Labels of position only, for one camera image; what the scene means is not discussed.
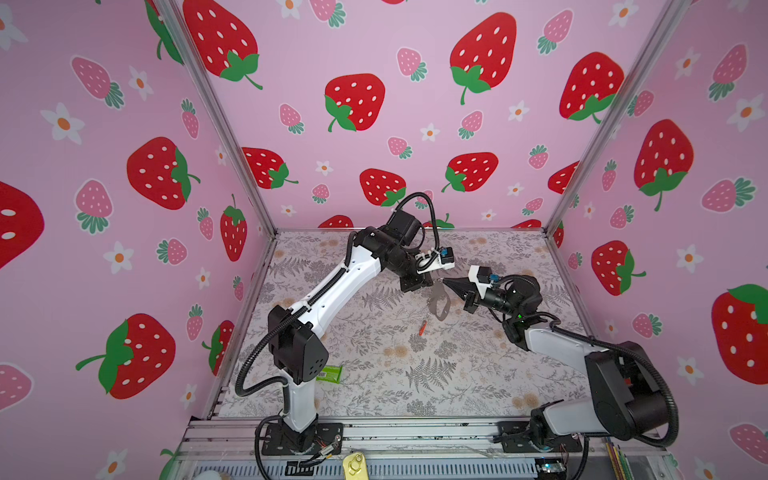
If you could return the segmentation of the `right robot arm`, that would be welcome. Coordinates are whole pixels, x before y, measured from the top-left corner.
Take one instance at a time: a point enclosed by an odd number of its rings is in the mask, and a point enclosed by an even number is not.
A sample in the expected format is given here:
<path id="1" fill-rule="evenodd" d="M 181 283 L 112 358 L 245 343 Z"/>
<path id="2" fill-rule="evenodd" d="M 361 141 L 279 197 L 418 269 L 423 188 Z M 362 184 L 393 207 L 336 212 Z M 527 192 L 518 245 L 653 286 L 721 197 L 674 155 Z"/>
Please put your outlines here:
<path id="1" fill-rule="evenodd" d="M 446 278 L 443 283 L 463 301 L 465 311 L 488 310 L 510 343 L 567 365 L 588 380 L 588 397 L 544 404 L 531 412 L 523 432 L 501 433 L 497 442 L 523 440 L 546 450 L 573 434 L 637 440 L 657 448 L 677 440 L 678 406 L 639 344 L 613 344 L 563 328 L 556 315 L 541 310 L 543 296 L 532 276 Z"/>

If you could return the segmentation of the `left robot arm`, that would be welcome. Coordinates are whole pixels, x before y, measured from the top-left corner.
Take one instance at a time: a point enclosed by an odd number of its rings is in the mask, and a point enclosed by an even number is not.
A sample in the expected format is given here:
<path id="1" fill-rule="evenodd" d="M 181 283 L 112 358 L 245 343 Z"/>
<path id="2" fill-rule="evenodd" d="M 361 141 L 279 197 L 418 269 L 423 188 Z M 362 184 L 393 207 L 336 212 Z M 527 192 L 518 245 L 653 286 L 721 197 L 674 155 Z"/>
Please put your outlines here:
<path id="1" fill-rule="evenodd" d="M 404 293 L 431 286 L 431 273 L 455 266 L 453 249 L 441 243 L 431 198 L 413 193 L 387 222 L 349 234 L 343 260 L 321 283 L 289 308 L 273 308 L 267 333 L 249 352 L 235 379 L 235 394 L 254 395 L 272 384 L 283 392 L 276 423 L 279 438 L 295 453 L 312 450 L 320 428 L 314 405 L 316 378 L 329 352 L 322 343 L 331 322 L 369 281 L 390 271 Z"/>

